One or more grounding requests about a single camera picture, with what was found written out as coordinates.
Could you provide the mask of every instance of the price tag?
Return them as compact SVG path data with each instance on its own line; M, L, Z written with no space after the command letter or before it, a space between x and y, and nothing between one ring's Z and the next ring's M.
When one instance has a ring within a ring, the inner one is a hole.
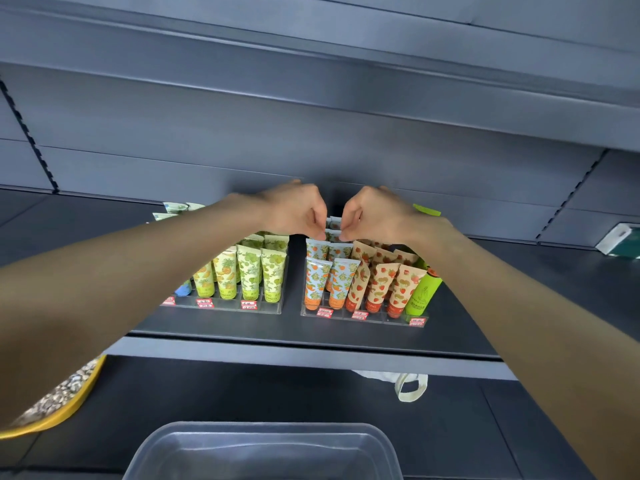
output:
M242 310L257 310L258 302L257 301L249 301L247 299L240 300L240 308Z
M426 318L412 318L409 320L409 326L424 326L426 321Z
M211 298L196 298L198 308L214 308Z
M319 317L331 318L331 315L333 315L333 309L320 307L318 308L316 315Z
M363 310L356 310L354 311L351 318L353 318L354 320L366 320L368 316L369 316L369 312L365 312Z

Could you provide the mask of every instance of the forearm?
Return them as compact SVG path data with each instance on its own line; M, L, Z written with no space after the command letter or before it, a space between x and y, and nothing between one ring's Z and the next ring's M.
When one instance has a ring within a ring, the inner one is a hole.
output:
M420 216L414 229L407 244L443 277L598 478L636 475L638 343L446 222Z
M243 199L0 269L0 381L9 392L0 396L0 424L126 334L206 262L258 231L259 202Z

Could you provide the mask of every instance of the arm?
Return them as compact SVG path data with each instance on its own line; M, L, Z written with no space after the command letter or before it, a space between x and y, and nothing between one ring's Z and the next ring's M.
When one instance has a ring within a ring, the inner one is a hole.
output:
M229 246L259 230L324 239L325 218L298 180L1 268L0 429Z
M365 187L342 239L404 243L446 282L523 386L601 480L640 468L640 344L386 188Z

